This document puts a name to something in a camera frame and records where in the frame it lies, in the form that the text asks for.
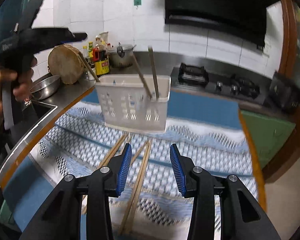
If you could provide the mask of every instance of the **green cabinet door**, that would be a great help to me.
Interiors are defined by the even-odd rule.
[[[281,149],[295,124],[281,119],[241,111],[258,152],[261,168]]]

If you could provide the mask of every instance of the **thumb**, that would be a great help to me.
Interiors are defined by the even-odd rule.
[[[17,72],[10,69],[1,69],[0,70],[0,84],[2,82],[11,82],[17,79]]]

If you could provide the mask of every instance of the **human hand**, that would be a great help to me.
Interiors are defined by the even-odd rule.
[[[31,62],[31,67],[37,64],[37,59],[34,58]],[[17,79],[19,86],[13,89],[13,95],[16,97],[17,101],[23,101],[30,96],[30,89],[32,85],[31,77],[33,75],[33,69],[30,69],[26,73],[22,73],[18,76],[17,72],[10,69],[0,70],[0,125],[3,121],[3,108],[2,108],[2,83],[12,82]]]

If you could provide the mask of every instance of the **gas stove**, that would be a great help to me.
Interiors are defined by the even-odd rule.
[[[258,105],[263,105],[266,98],[266,95],[260,92],[260,87],[247,78],[235,74],[223,76],[208,73],[204,67],[183,63],[180,68],[173,68],[171,86],[249,101]]]

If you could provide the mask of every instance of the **black range hood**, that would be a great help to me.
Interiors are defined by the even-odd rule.
[[[279,0],[165,0],[165,23],[193,25],[265,46],[266,8]]]

